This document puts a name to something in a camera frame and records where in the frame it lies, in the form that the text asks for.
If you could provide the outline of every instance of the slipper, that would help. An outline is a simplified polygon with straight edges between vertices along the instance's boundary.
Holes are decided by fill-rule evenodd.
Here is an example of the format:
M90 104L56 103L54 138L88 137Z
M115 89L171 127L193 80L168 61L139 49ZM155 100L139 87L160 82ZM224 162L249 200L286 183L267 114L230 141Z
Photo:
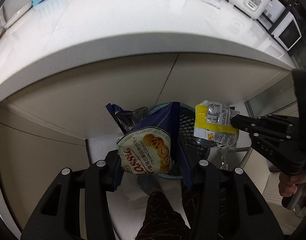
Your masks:
M137 184L147 195L150 195L150 190L154 186L159 187L160 190L162 191L162 187L156 181L153 175L137 175L136 180Z

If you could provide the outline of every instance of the silver bolt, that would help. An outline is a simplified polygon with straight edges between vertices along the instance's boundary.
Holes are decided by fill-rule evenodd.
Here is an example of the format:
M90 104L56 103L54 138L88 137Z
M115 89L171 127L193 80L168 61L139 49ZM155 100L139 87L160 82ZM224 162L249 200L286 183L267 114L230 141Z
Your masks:
M103 167L103 166L105 166L105 165L106 165L106 162L103 161L103 160L98 161L98 162L96 163L96 166L98 166L98 167Z
M236 168L236 169L235 169L235 172L236 172L237 174L239 174L239 175L244 173L243 169L241 169L241 168Z
M201 166L207 166L208 165L208 161L207 160L200 160L200 165Z
M65 168L65 169L62 170L61 173L62 173L63 175L68 175L68 174L70 173L70 169Z

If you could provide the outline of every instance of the cabinet door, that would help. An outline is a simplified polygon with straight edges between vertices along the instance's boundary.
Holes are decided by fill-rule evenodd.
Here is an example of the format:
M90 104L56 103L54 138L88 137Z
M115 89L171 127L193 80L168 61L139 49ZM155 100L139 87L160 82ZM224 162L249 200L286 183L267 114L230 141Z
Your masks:
M203 100L227 105L244 102L275 84L288 70L263 62L217 54L178 56L157 104Z
M65 167L73 171L88 168L86 147L0 123L0 184L22 228L48 186Z
M117 133L105 105L152 108L176 56L142 55L88 64L36 82L8 100L81 138Z

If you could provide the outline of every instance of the white floor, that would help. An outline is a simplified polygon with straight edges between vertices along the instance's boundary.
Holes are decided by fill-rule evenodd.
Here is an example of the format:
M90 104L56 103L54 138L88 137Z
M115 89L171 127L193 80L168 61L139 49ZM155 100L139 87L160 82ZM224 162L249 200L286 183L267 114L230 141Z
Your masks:
M247 115L244 103L234 105L242 115ZM88 140L89 156L92 163L104 159L107 152L116 149L116 141L123 134L105 135ZM237 147L249 147L251 141L248 133L241 131ZM212 148L208 158L214 165L220 167L221 157L216 153L217 149ZM228 166L232 168L238 166L246 152L232 153L228 156ZM158 178L165 195L170 201L173 209L179 212L188 225L184 209L182 206L180 181ZM112 224L120 240L133 240L141 228L147 205L148 196L140 189L133 174L124 173L122 183L116 192L107 193L109 210Z

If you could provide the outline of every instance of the human hand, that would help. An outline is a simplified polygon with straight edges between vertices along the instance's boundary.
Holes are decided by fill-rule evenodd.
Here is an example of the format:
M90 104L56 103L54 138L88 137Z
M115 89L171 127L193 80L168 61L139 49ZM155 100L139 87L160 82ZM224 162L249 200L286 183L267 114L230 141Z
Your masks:
M297 186L295 184L306 183L306 171L300 172L296 176L288 176L284 173L280 173L278 184L279 193L282 197L290 197L292 194L295 194L297 191ZM303 190L303 197L306 196L306 187Z

